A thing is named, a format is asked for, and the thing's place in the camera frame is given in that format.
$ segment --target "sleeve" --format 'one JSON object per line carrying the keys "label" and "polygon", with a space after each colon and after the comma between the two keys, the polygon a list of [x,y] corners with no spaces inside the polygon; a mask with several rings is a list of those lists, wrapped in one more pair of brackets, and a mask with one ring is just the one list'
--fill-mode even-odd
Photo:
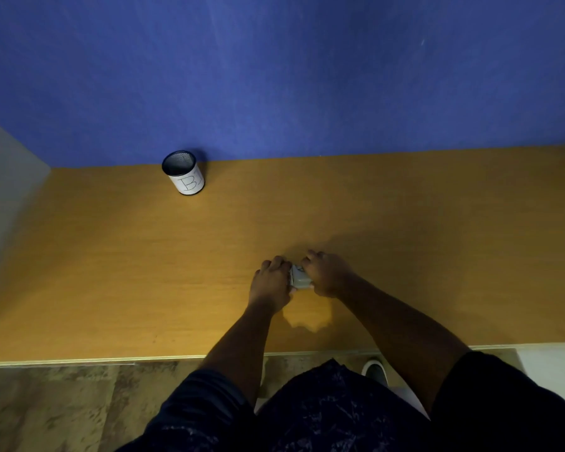
{"label": "sleeve", "polygon": [[204,452],[248,449],[256,416],[241,391],[222,374],[192,372],[161,405],[144,433],[119,452]]}
{"label": "sleeve", "polygon": [[565,451],[565,400],[482,352],[454,365],[431,422],[443,450]]}

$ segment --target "white wall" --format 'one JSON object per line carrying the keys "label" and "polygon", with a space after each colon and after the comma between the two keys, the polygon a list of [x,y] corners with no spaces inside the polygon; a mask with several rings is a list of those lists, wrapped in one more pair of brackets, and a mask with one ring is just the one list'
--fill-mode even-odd
{"label": "white wall", "polygon": [[0,251],[17,215],[50,170],[48,165],[0,128]]}
{"label": "white wall", "polygon": [[541,387],[565,399],[565,345],[518,347],[523,369]]}

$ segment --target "blue wall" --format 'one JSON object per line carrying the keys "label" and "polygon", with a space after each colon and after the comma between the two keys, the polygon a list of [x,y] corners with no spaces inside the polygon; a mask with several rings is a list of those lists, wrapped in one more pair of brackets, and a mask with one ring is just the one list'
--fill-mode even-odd
{"label": "blue wall", "polygon": [[0,0],[51,166],[565,143],[565,0]]}

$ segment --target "floor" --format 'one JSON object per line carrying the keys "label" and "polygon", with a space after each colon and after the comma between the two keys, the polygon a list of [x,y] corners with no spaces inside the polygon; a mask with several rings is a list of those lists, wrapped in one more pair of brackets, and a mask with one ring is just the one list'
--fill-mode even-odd
{"label": "floor", "polygon": [[[489,353],[522,370],[514,349]],[[260,396],[269,398],[293,376],[331,357],[359,372],[373,356],[267,357]],[[199,362],[0,368],[0,452],[112,452],[142,433]],[[385,366],[390,387],[405,390],[403,380]]]}

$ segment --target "person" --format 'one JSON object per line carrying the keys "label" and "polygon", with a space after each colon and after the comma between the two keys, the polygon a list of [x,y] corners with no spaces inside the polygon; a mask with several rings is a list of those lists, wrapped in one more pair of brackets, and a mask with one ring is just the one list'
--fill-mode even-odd
{"label": "person", "polygon": [[565,400],[359,277],[339,256],[301,261],[317,295],[369,331],[429,418],[334,360],[290,380],[254,413],[272,316],[290,262],[256,271],[243,315],[163,403],[130,451],[565,451]]}

